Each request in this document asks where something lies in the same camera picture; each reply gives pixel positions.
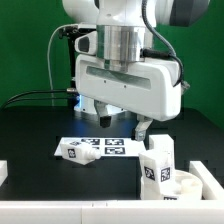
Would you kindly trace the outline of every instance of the green wall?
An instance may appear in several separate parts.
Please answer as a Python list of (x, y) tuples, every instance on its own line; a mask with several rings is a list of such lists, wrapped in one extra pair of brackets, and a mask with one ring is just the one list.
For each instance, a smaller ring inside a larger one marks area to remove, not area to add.
[[(185, 66), (191, 89), (185, 107), (196, 108), (224, 129), (224, 1), (211, 0), (190, 28), (159, 26)], [(28, 90), (49, 89), (46, 52), (52, 32), (71, 23), (61, 0), (0, 0), (0, 103)], [(69, 86), (66, 40), (53, 42), (55, 88)]]

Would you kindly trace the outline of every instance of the black and white pattern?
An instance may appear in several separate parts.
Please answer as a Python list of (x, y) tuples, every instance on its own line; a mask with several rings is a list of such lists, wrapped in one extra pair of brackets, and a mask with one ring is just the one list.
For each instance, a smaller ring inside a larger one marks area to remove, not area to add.
[(99, 138), (84, 138), (81, 140), (82, 142), (86, 142), (91, 145), (100, 145), (100, 139)]
[(154, 174), (154, 171), (148, 167), (144, 167), (145, 169), (145, 176), (151, 180), (154, 180), (155, 181), (155, 174)]
[(177, 200), (177, 197), (166, 196), (166, 197), (164, 197), (164, 200)]
[(124, 139), (105, 139), (105, 145), (124, 145)]
[(170, 167), (161, 170), (161, 182), (170, 179)]
[(69, 158), (76, 158), (75, 149), (68, 149), (68, 156)]
[(70, 145), (74, 145), (74, 146), (81, 145), (81, 144), (82, 144), (81, 142), (76, 142), (76, 141), (70, 143)]
[(107, 155), (124, 155), (125, 154), (125, 148), (124, 147), (105, 147), (105, 154)]

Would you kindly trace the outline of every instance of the table surface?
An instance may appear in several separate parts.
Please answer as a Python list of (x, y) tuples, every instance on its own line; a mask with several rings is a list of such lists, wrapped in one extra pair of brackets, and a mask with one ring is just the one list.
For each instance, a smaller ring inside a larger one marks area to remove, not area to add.
[[(106, 158), (82, 166), (54, 152), (61, 137), (130, 137), (136, 120), (114, 121), (103, 129), (74, 118), (66, 107), (10, 107), (0, 111), (0, 160), (8, 178), (0, 200), (135, 200), (140, 194), (138, 158)], [(153, 121), (147, 135), (175, 141), (176, 169), (200, 160), (224, 186), (224, 132), (194, 109), (171, 121)]]

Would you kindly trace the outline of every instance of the white block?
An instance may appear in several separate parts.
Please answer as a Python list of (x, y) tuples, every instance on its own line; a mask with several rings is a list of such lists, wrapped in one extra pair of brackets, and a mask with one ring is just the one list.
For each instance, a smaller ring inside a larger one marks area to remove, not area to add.
[(190, 162), (190, 172), (201, 179), (205, 200), (223, 200), (224, 189), (200, 161)]
[(167, 152), (147, 150), (139, 153), (144, 184), (156, 192), (173, 180), (171, 174), (172, 161)]
[(8, 176), (7, 161), (0, 161), (0, 186)]
[(149, 135), (149, 149), (167, 152), (172, 160), (171, 169), (175, 170), (174, 141), (169, 135)]
[(144, 185), (141, 178), (142, 200), (184, 200), (195, 201), (202, 198), (202, 182), (199, 178), (181, 170), (175, 171), (175, 181), (168, 182), (160, 192)]

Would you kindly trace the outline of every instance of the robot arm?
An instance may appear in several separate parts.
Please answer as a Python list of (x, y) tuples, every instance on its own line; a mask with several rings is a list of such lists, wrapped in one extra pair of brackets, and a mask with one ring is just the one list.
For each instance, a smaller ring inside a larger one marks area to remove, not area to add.
[[(136, 113), (135, 139), (141, 141), (152, 119), (165, 121), (179, 114), (181, 63), (172, 60), (174, 49), (153, 27), (156, 22), (190, 25), (205, 12), (209, 0), (63, 0), (63, 4), (76, 22), (96, 24), (96, 31), (76, 40), (80, 55), (75, 80), (78, 92), (95, 101), (99, 118), (106, 117), (107, 104)], [(170, 53), (152, 50), (153, 35)]]
[[(157, 0), (156, 22), (170, 26), (190, 26), (204, 15), (209, 2), (210, 0)], [(63, 6), (77, 23), (97, 23), (100, 0), (63, 0)]]

